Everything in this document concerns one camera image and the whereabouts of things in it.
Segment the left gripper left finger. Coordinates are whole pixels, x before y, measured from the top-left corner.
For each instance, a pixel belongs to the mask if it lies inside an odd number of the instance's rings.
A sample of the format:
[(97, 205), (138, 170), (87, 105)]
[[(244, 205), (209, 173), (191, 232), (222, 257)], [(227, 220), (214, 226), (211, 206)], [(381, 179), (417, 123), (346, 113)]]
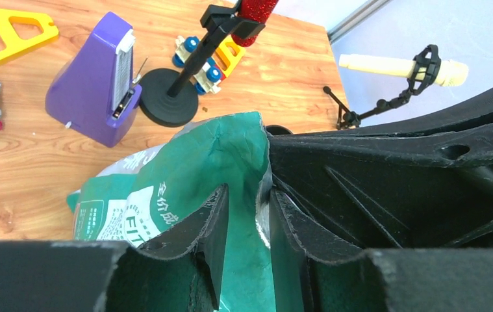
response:
[(214, 311), (229, 220), (220, 185), (184, 220), (125, 241), (0, 240), (0, 311)]

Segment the green pet food bag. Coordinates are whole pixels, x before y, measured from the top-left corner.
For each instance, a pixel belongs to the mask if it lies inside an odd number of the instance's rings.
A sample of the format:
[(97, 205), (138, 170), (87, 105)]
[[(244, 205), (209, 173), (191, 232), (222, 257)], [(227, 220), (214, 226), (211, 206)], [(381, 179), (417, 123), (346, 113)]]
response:
[(71, 193), (77, 240), (152, 239), (229, 187), (221, 311), (275, 311), (268, 237), (269, 142), (258, 112), (190, 123), (111, 164)]

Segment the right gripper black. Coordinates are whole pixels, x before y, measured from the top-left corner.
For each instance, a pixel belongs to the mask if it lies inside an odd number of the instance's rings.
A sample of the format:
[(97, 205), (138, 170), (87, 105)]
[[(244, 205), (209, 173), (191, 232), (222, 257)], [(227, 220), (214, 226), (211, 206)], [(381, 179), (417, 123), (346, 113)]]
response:
[(493, 247), (493, 88), (400, 122), (273, 136), (274, 182), (362, 248)]

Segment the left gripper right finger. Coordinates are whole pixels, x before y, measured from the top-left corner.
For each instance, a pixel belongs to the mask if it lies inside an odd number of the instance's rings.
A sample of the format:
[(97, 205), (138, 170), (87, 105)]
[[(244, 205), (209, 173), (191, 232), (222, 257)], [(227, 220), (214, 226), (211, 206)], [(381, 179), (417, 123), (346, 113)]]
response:
[(270, 192), (278, 311), (493, 311), (493, 249), (361, 249)]

